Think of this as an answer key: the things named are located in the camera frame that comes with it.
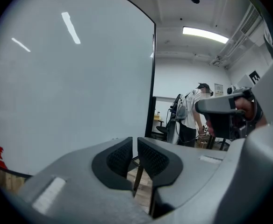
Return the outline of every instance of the ceiling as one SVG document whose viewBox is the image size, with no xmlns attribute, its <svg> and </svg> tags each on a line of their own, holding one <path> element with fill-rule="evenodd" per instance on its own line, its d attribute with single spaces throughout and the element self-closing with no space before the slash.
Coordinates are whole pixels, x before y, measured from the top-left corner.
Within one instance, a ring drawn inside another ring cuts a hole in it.
<svg viewBox="0 0 273 224">
<path fill-rule="evenodd" d="M 130 0 L 157 25 L 157 57 L 182 58 L 209 64 L 225 44 L 183 35 L 183 26 L 200 28 L 231 38 L 242 21 L 248 0 Z"/>
</svg>

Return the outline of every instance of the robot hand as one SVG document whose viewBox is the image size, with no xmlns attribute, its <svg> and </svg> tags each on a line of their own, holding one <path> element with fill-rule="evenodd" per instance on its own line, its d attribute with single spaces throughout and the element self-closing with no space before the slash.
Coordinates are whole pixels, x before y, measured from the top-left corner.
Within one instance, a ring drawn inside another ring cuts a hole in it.
<svg viewBox="0 0 273 224">
<path fill-rule="evenodd" d="M 235 106 L 238 110 L 244 110 L 245 111 L 245 118 L 247 120 L 251 120 L 253 119 L 253 116 L 254 116 L 254 103 L 241 97 L 239 99 L 237 99 L 235 101 Z M 215 133 L 214 133 L 214 130 L 212 128 L 212 124 L 210 122 L 210 120 L 207 120 L 207 126 L 208 126 L 208 132 L 212 135 L 212 136 L 215 136 Z"/>
<path fill-rule="evenodd" d="M 243 87 L 227 96 L 200 100 L 195 108 L 208 121 L 209 133 L 218 138 L 245 138 L 255 127 L 266 124 L 250 88 Z"/>
</svg>

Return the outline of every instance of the fluorescent light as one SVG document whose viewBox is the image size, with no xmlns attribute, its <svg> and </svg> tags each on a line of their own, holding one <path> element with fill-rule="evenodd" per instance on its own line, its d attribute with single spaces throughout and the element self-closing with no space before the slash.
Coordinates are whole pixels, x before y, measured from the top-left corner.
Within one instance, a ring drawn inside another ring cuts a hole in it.
<svg viewBox="0 0 273 224">
<path fill-rule="evenodd" d="M 206 37 L 206 38 L 216 40 L 216 41 L 224 43 L 224 44 L 226 44 L 227 41 L 229 40 L 229 38 L 224 37 L 222 35 L 212 33 L 212 32 L 208 32 L 208 31 L 204 31 L 204 30 L 200 30 L 200 29 L 196 29 L 196 28 L 184 27 L 182 33 L 186 34 L 186 35 L 197 35 L 197 36 Z"/>
<path fill-rule="evenodd" d="M 79 37 L 77 36 L 76 32 L 75 32 L 75 29 L 74 29 L 74 26 L 72 24 L 72 22 L 70 21 L 70 15 L 69 13 L 62 13 L 62 17 L 63 17 L 63 20 L 68 28 L 68 31 L 70 33 L 70 35 L 72 36 L 74 42 L 76 44 L 80 44 L 80 40 L 79 40 Z"/>
<path fill-rule="evenodd" d="M 17 43 L 19 46 L 21 46 L 22 48 L 24 48 L 26 51 L 30 52 L 30 50 L 25 45 L 23 45 L 20 41 L 16 40 L 13 37 L 12 37 L 12 41 L 14 41 L 15 43 Z"/>
</svg>

